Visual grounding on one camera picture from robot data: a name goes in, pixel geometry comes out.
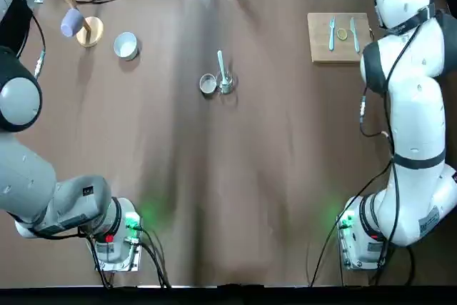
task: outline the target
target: brown table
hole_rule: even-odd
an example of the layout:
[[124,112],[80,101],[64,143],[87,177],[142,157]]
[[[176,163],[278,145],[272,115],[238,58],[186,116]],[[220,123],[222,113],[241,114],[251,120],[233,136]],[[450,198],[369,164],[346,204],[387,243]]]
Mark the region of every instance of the brown table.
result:
[[[118,0],[81,10],[104,21],[92,49],[60,34],[62,0],[37,11],[48,46],[44,107],[19,139],[59,179],[101,174],[113,195],[132,200],[163,241],[172,284],[307,284],[336,215],[382,170],[388,147],[358,132],[358,66],[311,63],[306,15],[367,12],[375,27],[373,0]],[[131,62],[112,49],[122,31],[141,41]],[[32,29],[22,58],[31,70],[40,45]],[[208,100],[198,80],[217,72],[218,49],[238,86]],[[368,101],[371,131],[383,117],[377,96]],[[26,240],[0,219],[2,287],[99,284],[83,240]],[[446,234],[455,220],[414,246],[417,283],[455,283]],[[408,269],[398,252],[384,282],[404,282]],[[145,255],[139,273],[114,282],[157,284],[154,274]],[[344,276],[367,284],[365,273]],[[317,284],[339,282],[332,240]]]

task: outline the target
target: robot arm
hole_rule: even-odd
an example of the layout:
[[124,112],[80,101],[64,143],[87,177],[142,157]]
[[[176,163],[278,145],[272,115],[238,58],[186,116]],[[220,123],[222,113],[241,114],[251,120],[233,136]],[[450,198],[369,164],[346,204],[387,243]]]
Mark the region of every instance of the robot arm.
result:
[[383,96],[391,73],[387,92],[398,184],[391,170],[384,190],[354,199],[343,215],[341,251],[350,269],[378,268],[382,241],[393,231],[396,189],[400,201],[392,243],[399,246],[422,239],[457,204],[457,173],[444,162],[444,106],[434,79],[457,68],[456,20],[442,13],[424,18],[430,0],[375,2],[380,24],[391,34],[364,49],[361,74],[367,87]]
[[[13,0],[0,0],[0,25]],[[0,46],[0,209],[9,212],[27,238],[51,238],[79,228],[96,240],[104,270],[138,265],[141,220],[127,199],[111,197],[101,176],[57,182],[49,162],[20,144],[15,132],[29,128],[41,112],[37,80],[8,48]]]

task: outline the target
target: small bowl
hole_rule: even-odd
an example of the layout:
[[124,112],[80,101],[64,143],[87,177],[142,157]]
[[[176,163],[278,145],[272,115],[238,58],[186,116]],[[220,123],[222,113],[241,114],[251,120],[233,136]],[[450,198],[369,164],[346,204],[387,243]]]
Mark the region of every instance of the small bowl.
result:
[[138,54],[138,42],[131,32],[123,32],[114,41],[114,52],[125,61],[135,59]]
[[216,77],[213,74],[205,74],[200,78],[201,93],[209,96],[215,92],[216,87]]

